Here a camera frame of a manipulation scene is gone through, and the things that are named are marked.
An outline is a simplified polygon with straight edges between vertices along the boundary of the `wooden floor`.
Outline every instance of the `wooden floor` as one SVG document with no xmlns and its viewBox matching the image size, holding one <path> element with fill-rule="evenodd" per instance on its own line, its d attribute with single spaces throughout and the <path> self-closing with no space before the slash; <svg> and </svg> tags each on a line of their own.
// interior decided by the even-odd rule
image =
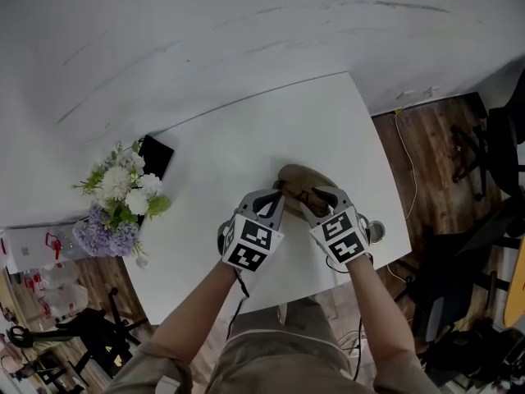
<svg viewBox="0 0 525 394">
<path fill-rule="evenodd" d="M 398 115 L 399 131 L 413 159 L 418 182 L 418 194 L 407 221 L 413 252 L 406 259 L 414 265 L 417 265 L 422 257 L 423 227 L 431 226 L 437 234 L 465 231 L 500 203 L 500 192 L 490 177 L 487 182 L 487 197 L 481 202 L 476 202 L 473 198 L 474 193 L 480 188 L 477 172 L 458 184 L 451 180 L 456 169 L 462 165 L 462 158 L 466 157 L 468 160 L 472 154 L 467 150 L 460 152 L 457 150 L 456 142 L 452 140 L 450 134 L 450 127 L 456 124 L 470 131 L 478 124 L 478 102 L 472 96 L 450 98 L 409 108 Z M 395 128 L 395 114 L 374 117 L 373 122 L 385 148 L 406 214 L 412 203 L 415 187 L 410 161 Z M 491 269 L 498 267 L 500 256 L 501 251 L 495 250 L 490 264 Z M 117 287 L 120 291 L 117 297 L 118 306 L 123 315 L 130 321 L 144 316 L 126 268 L 120 259 L 88 259 L 79 261 L 79 266 L 81 284 L 89 288 L 90 306 L 109 310 L 107 293 L 112 287 Z M 391 269 L 402 277 L 408 276 L 407 272 L 396 267 L 395 264 Z M 386 268 L 380 270 L 379 274 L 393 296 L 404 289 L 404 283 L 391 276 Z M 469 324 L 471 317 L 485 314 L 483 310 L 485 298 L 486 293 L 483 293 L 483 290 L 476 290 L 465 323 Z M 357 329 L 357 305 L 351 284 L 323 292 L 317 299 L 339 338 Z M 409 299 L 403 300 L 400 306 L 407 319 L 411 319 L 413 305 Z M 208 380 L 224 346 L 226 326 L 226 322 L 217 320 L 195 359 L 192 369 L 197 383 L 205 384 Z M 146 327 L 138 337 L 144 339 L 152 330 L 151 327 Z M 83 350 L 81 342 L 70 341 L 56 348 L 56 353 L 63 360 L 71 360 L 75 363 L 81 357 Z M 82 375 L 90 385 L 89 392 L 100 392 L 107 385 L 105 378 L 91 364 L 88 364 Z"/>
</svg>

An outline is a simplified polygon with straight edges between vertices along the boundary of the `flower bouquet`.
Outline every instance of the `flower bouquet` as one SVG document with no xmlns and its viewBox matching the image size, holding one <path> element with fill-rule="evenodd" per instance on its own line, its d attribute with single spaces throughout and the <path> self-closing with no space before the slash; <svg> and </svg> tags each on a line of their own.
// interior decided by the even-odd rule
<svg viewBox="0 0 525 394">
<path fill-rule="evenodd" d="M 162 183 L 153 175 L 144 175 L 144 159 L 139 156 L 139 142 L 131 150 L 116 150 L 103 163 L 96 164 L 81 188 L 83 195 L 94 197 L 89 216 L 75 224 L 73 235 L 91 256 L 127 256 L 135 254 L 138 265 L 145 265 L 139 242 L 139 216 L 154 218 L 170 207 L 162 195 Z"/>
</svg>

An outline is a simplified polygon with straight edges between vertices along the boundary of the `brown shoe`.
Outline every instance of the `brown shoe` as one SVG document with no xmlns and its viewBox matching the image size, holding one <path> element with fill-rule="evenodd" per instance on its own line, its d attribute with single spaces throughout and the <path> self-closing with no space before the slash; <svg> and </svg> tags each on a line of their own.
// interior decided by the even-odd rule
<svg viewBox="0 0 525 394">
<path fill-rule="evenodd" d="M 315 195 L 313 187 L 337 187 L 334 181 L 309 167 L 291 163 L 285 165 L 277 174 L 278 180 L 273 188 L 285 195 L 285 210 L 297 218 L 304 219 L 299 203 L 304 203 L 313 214 L 322 218 L 330 212 L 328 203 Z"/>
</svg>

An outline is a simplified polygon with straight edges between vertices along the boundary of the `white cable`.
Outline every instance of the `white cable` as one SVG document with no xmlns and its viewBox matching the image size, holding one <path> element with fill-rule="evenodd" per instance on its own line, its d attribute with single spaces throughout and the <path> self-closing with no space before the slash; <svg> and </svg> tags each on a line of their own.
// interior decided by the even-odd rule
<svg viewBox="0 0 525 394">
<path fill-rule="evenodd" d="M 392 270 L 390 270 L 390 265 L 389 265 L 389 264 L 386 265 L 386 268 L 388 269 L 388 271 L 390 272 L 390 274 L 391 274 L 392 276 L 394 276 L 395 278 L 401 280 L 404 284 L 407 283 L 407 281 L 404 280 L 401 276 L 398 276 L 397 274 L 395 274 L 394 272 L 392 272 Z"/>
<path fill-rule="evenodd" d="M 404 152 L 407 154 L 407 156 L 409 157 L 409 161 L 410 161 L 410 164 L 412 165 L 412 177 L 413 177 L 413 184 L 414 184 L 414 192 L 413 192 L 413 199 L 412 199 L 412 203 L 410 204 L 410 210 L 409 212 L 407 213 L 407 215 L 404 217 L 404 220 L 407 220 L 410 216 L 410 213 L 412 212 L 412 209 L 413 209 L 413 205 L 414 203 L 416 202 L 416 197 L 418 195 L 418 180 L 416 179 L 416 168 L 415 166 L 413 165 L 413 160 L 412 158 L 410 157 L 410 154 L 407 150 L 407 147 L 406 145 L 404 144 L 404 141 L 403 141 L 403 137 L 401 137 L 401 132 L 399 131 L 399 126 L 397 124 L 397 116 L 399 114 L 401 114 L 401 111 L 403 110 L 404 108 L 401 108 L 397 111 L 399 111 L 399 113 L 396 113 L 395 114 L 395 129 L 397 130 L 397 134 L 399 136 L 399 140 L 401 140 L 401 144 L 403 145 L 403 149 L 404 149 Z"/>
</svg>

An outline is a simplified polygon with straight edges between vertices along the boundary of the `white table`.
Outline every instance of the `white table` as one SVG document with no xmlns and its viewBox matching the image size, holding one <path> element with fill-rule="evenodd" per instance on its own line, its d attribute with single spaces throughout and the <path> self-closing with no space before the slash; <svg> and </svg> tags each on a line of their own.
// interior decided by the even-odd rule
<svg viewBox="0 0 525 394">
<path fill-rule="evenodd" d="M 149 264 L 126 267 L 152 324 L 159 324 L 219 260 L 217 228 L 244 195 L 269 188 L 288 163 L 314 168 L 344 189 L 386 235 L 371 252 L 379 268 L 407 254 L 409 234 L 390 165 L 349 75 L 310 80 L 249 98 L 157 136 L 176 154 L 164 176 L 173 205 L 144 222 Z M 241 312 L 283 304 L 349 280 L 325 265 L 308 224 L 288 213 L 285 239 L 265 273 L 243 273 L 250 298 Z M 242 293 L 235 284 L 221 316 Z"/>
</svg>

